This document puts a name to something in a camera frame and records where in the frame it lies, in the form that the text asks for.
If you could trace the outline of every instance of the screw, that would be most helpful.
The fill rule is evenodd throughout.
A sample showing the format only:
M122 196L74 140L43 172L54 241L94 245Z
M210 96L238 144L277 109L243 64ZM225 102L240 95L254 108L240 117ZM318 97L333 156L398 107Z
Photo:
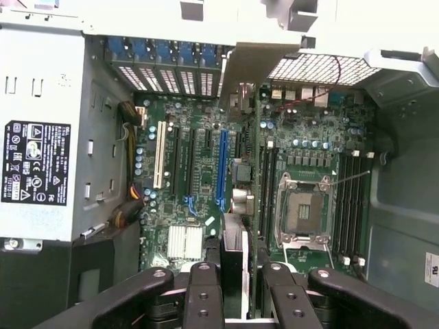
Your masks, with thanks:
M9 240L9 246L10 246L11 248L16 249L16 248L19 247L19 245L20 245L20 243L19 243L18 240L16 240L16 239L10 239L10 240Z
M319 269L317 273L322 278L329 278L329 272L325 271L324 269Z
M161 269L158 269L157 271L156 271L156 273L154 273L154 276L156 277L156 278L162 278L163 276L165 276L166 275L166 273L164 272L164 271L162 271Z
M281 266L278 263L273 263L270 266L275 271L278 271L279 269L281 269Z

